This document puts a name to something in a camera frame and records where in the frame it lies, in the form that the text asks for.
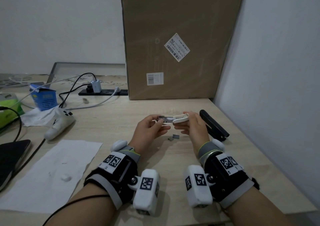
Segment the light wood tabletop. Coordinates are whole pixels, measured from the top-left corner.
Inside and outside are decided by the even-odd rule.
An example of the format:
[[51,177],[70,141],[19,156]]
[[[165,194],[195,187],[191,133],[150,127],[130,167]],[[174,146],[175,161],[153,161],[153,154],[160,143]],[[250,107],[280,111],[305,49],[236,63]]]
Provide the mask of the light wood tabletop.
[[[70,89],[56,86],[58,92]],[[26,95],[27,88],[12,88],[6,92],[15,92],[18,97]],[[86,96],[89,105],[104,100],[104,96]],[[34,105],[31,98],[25,102]],[[86,106],[82,103],[82,96],[71,94],[67,99],[68,107]],[[261,192],[269,198],[285,214],[295,214],[315,211],[314,205],[264,156],[246,136],[209,100],[142,100],[130,101],[127,96],[113,97],[99,107],[73,110],[76,123],[69,127],[54,141],[45,142],[30,163],[14,178],[8,188],[0,193],[6,193],[21,178],[28,169],[38,161],[47,151],[61,139],[86,140],[101,142],[102,147],[94,157],[84,173],[74,193],[82,188],[84,178],[110,153],[111,145],[119,140],[130,141],[137,123],[149,114],[174,116],[183,111],[206,110],[230,136],[224,145],[226,152],[231,154],[245,171],[257,179]],[[32,151],[40,144],[48,127],[23,127],[20,139],[30,139]],[[12,141],[18,130],[15,124],[0,135],[1,143]],[[169,141],[168,137],[179,134],[180,139]],[[142,216],[137,214],[132,205],[124,205],[114,217],[114,225],[191,225],[215,224],[229,222],[229,218],[221,211],[218,204],[206,208],[192,209],[188,206],[183,172],[187,166],[199,164],[192,149],[188,136],[181,134],[173,127],[169,132],[156,139],[149,150],[141,157],[139,172],[145,168],[152,168],[160,174],[160,191],[156,216]],[[14,211],[0,211],[1,225],[24,226],[42,225],[48,214],[36,214]]]

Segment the person's left hand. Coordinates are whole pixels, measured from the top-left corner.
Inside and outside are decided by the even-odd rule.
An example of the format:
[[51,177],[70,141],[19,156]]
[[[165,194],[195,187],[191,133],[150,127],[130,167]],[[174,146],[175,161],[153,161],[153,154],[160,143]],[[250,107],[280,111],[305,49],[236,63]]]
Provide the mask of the person's left hand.
[[166,134],[171,128],[170,126],[162,126],[164,123],[163,119],[160,119],[158,122],[153,121],[158,119],[158,116],[159,115],[156,114],[149,115],[138,122],[136,130],[134,130],[134,135],[128,144],[130,147],[134,148],[136,153],[141,155],[155,138]]

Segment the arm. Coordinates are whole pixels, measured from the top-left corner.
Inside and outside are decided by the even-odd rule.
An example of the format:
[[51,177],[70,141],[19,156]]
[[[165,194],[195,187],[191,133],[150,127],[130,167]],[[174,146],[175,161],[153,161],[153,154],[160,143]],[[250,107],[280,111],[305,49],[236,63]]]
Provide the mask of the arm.
[[[153,140],[167,133],[170,126],[162,126],[163,120],[153,121],[158,115],[149,115],[140,121],[129,143],[138,154],[142,154]],[[95,184],[88,183],[69,202],[92,195],[108,195]],[[90,198],[76,202],[54,215],[46,226],[106,226],[111,222],[116,208],[110,197]]]
[[[189,114],[189,121],[174,124],[174,128],[190,136],[194,153],[198,156],[202,145],[210,141],[206,124],[199,114],[191,111],[184,113]],[[255,187],[251,187],[226,210],[235,226],[291,226],[286,216]]]

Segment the power strip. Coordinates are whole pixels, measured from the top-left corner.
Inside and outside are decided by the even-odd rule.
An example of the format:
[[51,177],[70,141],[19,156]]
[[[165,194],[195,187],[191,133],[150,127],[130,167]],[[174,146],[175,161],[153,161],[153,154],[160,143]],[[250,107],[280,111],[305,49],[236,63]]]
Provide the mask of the power strip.
[[[112,95],[114,90],[101,90],[99,93],[95,92],[87,92],[87,90],[82,90],[78,93],[78,95]],[[116,92],[114,95],[128,95],[128,90],[120,90],[120,92]]]

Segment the small blue cardboard box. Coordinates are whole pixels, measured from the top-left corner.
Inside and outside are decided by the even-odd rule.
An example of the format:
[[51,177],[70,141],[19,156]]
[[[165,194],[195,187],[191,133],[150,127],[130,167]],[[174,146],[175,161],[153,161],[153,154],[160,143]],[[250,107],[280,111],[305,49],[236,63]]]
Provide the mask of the small blue cardboard box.
[[32,99],[40,111],[51,109],[58,105],[56,91],[49,88],[49,86],[43,86],[37,89],[39,84],[30,84],[30,91]]

